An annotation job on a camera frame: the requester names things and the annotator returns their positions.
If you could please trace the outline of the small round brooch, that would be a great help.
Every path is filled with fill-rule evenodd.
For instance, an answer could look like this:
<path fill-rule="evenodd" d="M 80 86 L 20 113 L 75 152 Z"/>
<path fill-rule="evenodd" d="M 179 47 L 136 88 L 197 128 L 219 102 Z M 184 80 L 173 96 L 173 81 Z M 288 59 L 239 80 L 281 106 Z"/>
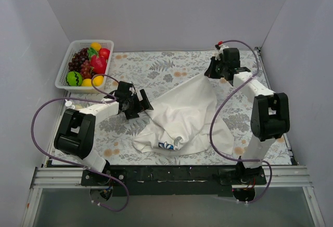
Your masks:
<path fill-rule="evenodd" d="M 173 146 L 174 146 L 174 150 L 178 150 L 179 146 L 180 146 L 180 141 L 182 140 L 181 136 L 178 136 L 175 138 L 174 142 L 173 142 Z"/>

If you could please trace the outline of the white t-shirt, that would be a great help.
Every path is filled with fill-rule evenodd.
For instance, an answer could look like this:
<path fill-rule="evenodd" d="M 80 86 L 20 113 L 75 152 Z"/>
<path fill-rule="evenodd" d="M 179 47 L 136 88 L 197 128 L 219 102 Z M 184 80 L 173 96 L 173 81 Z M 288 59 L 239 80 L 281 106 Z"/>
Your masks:
<path fill-rule="evenodd" d="M 198 74 L 151 102 L 149 123 L 133 139 L 141 153 L 184 156 L 210 148 L 209 132 L 216 112 L 216 93 L 209 79 Z M 181 136 L 178 150 L 173 142 Z"/>

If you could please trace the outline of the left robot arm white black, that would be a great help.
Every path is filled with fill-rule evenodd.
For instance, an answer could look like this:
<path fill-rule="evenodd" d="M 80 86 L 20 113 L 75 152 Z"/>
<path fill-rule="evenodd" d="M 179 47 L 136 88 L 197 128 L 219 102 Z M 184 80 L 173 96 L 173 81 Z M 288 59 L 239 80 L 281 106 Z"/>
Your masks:
<path fill-rule="evenodd" d="M 73 156 L 81 165 L 106 174 L 110 164 L 94 150 L 95 126 L 119 113 L 130 120 L 145 110 L 153 110 L 145 90 L 141 89 L 139 94 L 133 84 L 120 81 L 117 89 L 106 94 L 101 103 L 80 110 L 66 109 L 55 136 L 55 149 Z"/>

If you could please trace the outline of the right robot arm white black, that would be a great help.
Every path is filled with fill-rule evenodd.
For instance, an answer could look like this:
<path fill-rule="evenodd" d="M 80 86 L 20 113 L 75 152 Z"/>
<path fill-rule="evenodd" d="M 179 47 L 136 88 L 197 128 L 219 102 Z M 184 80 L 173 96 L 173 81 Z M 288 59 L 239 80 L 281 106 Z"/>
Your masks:
<path fill-rule="evenodd" d="M 252 137 L 247 150 L 227 172 L 227 178 L 240 183 L 252 182 L 263 175 L 262 162 L 271 145 L 290 129 L 288 96 L 266 88 L 247 67 L 241 66 L 237 48 L 223 43 L 216 44 L 215 48 L 217 52 L 204 75 L 212 79 L 224 78 L 252 103 Z"/>

